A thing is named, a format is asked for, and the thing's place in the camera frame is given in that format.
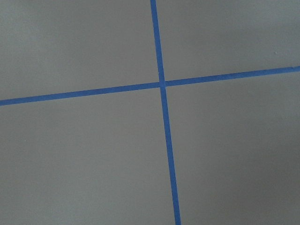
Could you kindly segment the blue tape strip lengthwise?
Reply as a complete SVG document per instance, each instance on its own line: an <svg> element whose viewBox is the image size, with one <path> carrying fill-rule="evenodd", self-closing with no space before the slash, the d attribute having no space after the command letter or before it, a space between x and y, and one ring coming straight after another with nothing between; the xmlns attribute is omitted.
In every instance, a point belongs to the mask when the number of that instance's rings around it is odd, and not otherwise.
<svg viewBox="0 0 300 225"><path fill-rule="evenodd" d="M170 119L169 119L169 112L168 112L166 82L165 82L165 74L164 74L164 65L163 65L156 1L152 0L150 2L150 6L151 6L151 15L152 15L152 23L153 23L153 31L154 31L154 39L155 39L157 69L158 69L159 88L160 88L162 114L163 114L163 121L164 121L164 130L165 130L167 160L168 160L169 176L170 176L170 183L171 183L174 221L176 225L180 225L181 224L180 205L178 199L178 188L177 188L176 171L175 171L175 163L174 163L174 156L173 156L173 143L172 143Z"/></svg>

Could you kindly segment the blue tape strip crosswise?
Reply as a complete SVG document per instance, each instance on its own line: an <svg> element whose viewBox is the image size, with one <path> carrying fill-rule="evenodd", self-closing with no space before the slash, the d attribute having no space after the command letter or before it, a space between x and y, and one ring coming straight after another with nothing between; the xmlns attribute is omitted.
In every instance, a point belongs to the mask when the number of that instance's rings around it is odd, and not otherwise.
<svg viewBox="0 0 300 225"><path fill-rule="evenodd" d="M240 79L240 78L247 78L247 77L295 73L299 71L300 71L300 67L296 66L296 67L283 67L283 68L274 68L274 69L257 70L257 71L249 71L249 72L230 73L230 74L222 74L222 75L210 75L210 76L203 76L203 77L165 81L165 86L166 87L181 86L181 85L194 84L194 83L207 83L207 82ZM18 105L18 104L25 104L25 103L51 101L51 100L66 99L66 98L77 98L77 97L101 95L101 94L108 94L108 93L155 89L159 87L160 87L159 82L133 84L133 85L108 87L108 88L100 88L100 89L92 89L92 90L55 93L49 95L4 99L0 101L0 105L1 106Z"/></svg>

